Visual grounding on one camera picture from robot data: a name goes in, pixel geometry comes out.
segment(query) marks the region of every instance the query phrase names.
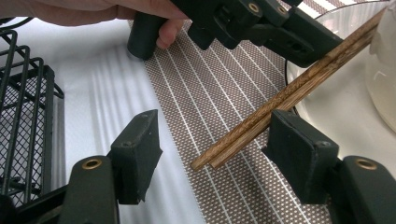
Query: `metal grid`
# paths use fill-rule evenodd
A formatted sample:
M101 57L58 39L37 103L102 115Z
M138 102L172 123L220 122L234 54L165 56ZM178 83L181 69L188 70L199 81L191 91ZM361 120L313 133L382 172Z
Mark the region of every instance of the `metal grid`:
M15 31L0 37L0 193L20 206L50 191L53 96L64 95Z

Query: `metal rivet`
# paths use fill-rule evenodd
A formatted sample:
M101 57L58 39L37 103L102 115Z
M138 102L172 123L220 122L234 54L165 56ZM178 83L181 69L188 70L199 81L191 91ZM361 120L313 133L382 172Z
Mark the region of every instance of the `metal rivet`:
M91 160L85 161L82 164L82 169L84 169L84 170L92 170L92 169L95 169L95 168L99 167L101 164L102 164L101 160L91 159Z
M356 164L366 170L376 170L377 166L372 161L367 161L365 159L356 159Z
M283 7L278 7L277 10L279 10L282 14L286 14L286 9Z
M249 7L252 11L254 11L254 12L256 12L256 13L260 11L259 7L258 7L256 4L254 4L254 3L249 3L249 4L248 4L248 7Z

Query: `brown woven mat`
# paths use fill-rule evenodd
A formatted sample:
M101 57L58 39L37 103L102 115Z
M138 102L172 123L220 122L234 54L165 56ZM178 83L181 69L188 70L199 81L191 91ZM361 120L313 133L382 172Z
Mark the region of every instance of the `brown woven mat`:
M344 4L307 0L303 9L322 14L329 5ZM234 50L218 42L200 50L186 34L189 26L169 50L157 50L146 67L205 221L330 223L326 206L301 205L261 153L267 132L217 171L190 168L195 157L285 86L285 61L249 42Z

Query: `chopsticks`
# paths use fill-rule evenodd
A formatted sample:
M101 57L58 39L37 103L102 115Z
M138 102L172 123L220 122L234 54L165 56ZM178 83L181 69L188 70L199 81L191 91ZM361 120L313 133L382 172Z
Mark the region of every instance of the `chopsticks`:
M194 171L198 171L210 163L213 168L217 169L247 146L268 128L272 110L290 110L315 87L367 47L373 39L376 26L379 24L383 13L384 9L375 14L339 46L294 79L267 103L221 137L218 142L191 163L191 168Z

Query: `human hand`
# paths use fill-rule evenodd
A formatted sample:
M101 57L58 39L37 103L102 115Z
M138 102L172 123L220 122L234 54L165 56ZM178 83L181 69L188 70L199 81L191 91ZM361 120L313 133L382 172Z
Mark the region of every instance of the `human hand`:
M63 26L132 20L136 11L171 19L159 31L157 46L161 49L175 41L187 19L169 0L0 0L0 18L35 17Z

